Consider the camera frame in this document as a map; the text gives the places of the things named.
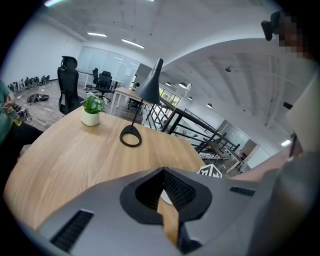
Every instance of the black vent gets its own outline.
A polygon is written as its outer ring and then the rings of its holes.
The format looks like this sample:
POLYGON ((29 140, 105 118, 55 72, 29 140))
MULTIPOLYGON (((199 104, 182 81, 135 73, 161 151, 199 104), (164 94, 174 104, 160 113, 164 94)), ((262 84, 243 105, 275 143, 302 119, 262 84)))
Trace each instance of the black vent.
POLYGON ((51 243, 68 253, 93 216, 92 212, 79 210, 51 240, 51 243))
POLYGON ((140 203, 156 211, 163 190, 165 190, 178 211, 187 206, 196 197, 196 190, 193 187, 166 170, 160 171, 142 183, 136 189, 135 196, 140 203))
POLYGON ((196 190, 192 186, 167 171, 164 171, 164 190, 178 211, 196 197, 196 190))
POLYGON ((230 188, 230 191, 241 194, 241 195, 249 196, 249 197, 252 197, 256 192, 255 190, 238 187, 238 186, 233 186, 232 188, 230 188))

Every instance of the green plant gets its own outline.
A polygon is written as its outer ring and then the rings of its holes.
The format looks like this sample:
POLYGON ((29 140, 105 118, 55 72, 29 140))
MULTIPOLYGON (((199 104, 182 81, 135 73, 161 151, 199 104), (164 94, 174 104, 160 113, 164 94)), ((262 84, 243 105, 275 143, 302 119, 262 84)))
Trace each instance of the green plant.
POLYGON ((99 112, 105 112, 105 105, 107 104, 107 99, 98 98, 92 92, 88 92, 85 96, 85 102, 83 104, 85 112, 89 114, 98 114, 99 112))

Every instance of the lamp arm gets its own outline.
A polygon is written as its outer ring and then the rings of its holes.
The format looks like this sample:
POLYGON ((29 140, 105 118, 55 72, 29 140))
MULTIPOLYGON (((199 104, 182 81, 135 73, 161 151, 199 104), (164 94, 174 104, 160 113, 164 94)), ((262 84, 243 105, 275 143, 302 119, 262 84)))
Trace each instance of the lamp arm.
POLYGON ((135 123, 136 117, 137 117, 137 115, 138 115, 138 112, 139 112, 139 110, 140 110, 140 107, 141 107, 141 105, 142 105, 142 102, 143 102, 143 101, 144 101, 144 100, 143 100, 143 99, 141 99, 140 104, 139 104, 139 107, 138 107, 138 109, 137 109, 137 111, 136 111, 136 113, 135 113, 135 116, 134 116, 134 119, 133 119, 133 121, 132 121, 131 126, 134 126, 134 123, 135 123))

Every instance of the person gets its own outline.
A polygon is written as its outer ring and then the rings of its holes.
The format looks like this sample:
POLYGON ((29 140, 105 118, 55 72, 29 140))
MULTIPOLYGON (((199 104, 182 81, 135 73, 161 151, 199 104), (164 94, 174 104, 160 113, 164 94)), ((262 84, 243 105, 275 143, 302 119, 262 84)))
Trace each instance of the person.
POLYGON ((24 145, 32 144, 43 132, 22 122, 16 125, 6 114, 15 106, 15 96, 0 80, 0 169, 1 187, 4 189, 10 172, 15 167, 20 151, 24 145))

